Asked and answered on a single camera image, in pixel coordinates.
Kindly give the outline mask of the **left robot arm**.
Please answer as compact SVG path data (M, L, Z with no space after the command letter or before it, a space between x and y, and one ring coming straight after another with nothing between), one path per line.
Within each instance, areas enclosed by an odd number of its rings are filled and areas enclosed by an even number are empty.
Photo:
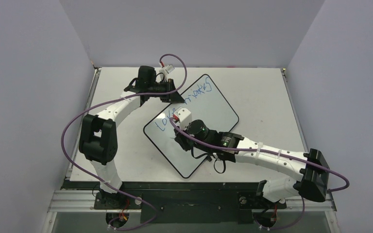
M109 105L96 115L87 114L82 121L79 152L90 161L100 181L101 202L114 209L125 206L128 198L118 190L122 180L118 175L114 158L118 151L117 126L149 98L158 97L164 103L184 103L173 79L168 75L173 65L162 66L159 71L141 66L138 75L121 95L122 101Z

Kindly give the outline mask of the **black framed whiteboard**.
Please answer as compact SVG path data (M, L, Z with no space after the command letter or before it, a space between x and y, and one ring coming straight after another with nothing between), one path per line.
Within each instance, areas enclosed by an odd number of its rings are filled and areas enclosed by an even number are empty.
M176 126L205 140L210 137L209 130L231 131L238 124L239 116L207 74L197 79L181 96L184 103L173 103L165 107L144 126L143 132L180 176L187 179L202 164L204 158L194 159L190 151L185 151L175 141L177 131L171 125L170 118L181 118L183 112L190 111L190 116Z

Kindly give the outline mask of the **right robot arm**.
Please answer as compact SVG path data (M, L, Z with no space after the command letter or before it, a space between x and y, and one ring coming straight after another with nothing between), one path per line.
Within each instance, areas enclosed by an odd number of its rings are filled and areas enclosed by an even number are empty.
M260 207L293 196L314 202L326 199L329 166L317 149L295 152L269 147L240 134L211 130L202 120L192 121L184 130L176 126L174 133L185 151L198 149L223 163L248 163L285 174L285 178L259 183L254 200Z

